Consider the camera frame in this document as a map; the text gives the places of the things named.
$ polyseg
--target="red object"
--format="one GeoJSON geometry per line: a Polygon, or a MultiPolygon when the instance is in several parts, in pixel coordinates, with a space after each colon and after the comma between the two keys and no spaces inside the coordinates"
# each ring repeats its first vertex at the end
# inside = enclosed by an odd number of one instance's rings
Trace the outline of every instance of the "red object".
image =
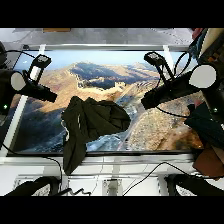
{"type": "Polygon", "coordinates": [[[204,28],[195,28],[193,34],[192,34],[192,39],[195,40],[196,37],[202,32],[204,28]]]}

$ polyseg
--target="small metal bracket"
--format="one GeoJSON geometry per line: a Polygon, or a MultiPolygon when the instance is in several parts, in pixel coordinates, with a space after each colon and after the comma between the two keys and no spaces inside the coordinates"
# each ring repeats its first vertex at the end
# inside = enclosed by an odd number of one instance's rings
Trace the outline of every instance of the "small metal bracket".
{"type": "Polygon", "coordinates": [[[121,179],[104,180],[102,186],[103,196],[122,196],[123,187],[121,179]]]}

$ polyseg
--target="wooden block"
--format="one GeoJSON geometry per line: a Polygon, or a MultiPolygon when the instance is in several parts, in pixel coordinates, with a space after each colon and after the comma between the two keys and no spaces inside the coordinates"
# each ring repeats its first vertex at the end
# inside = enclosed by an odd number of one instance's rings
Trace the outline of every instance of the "wooden block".
{"type": "Polygon", "coordinates": [[[71,28],[43,28],[43,32],[70,32],[71,28]]]}

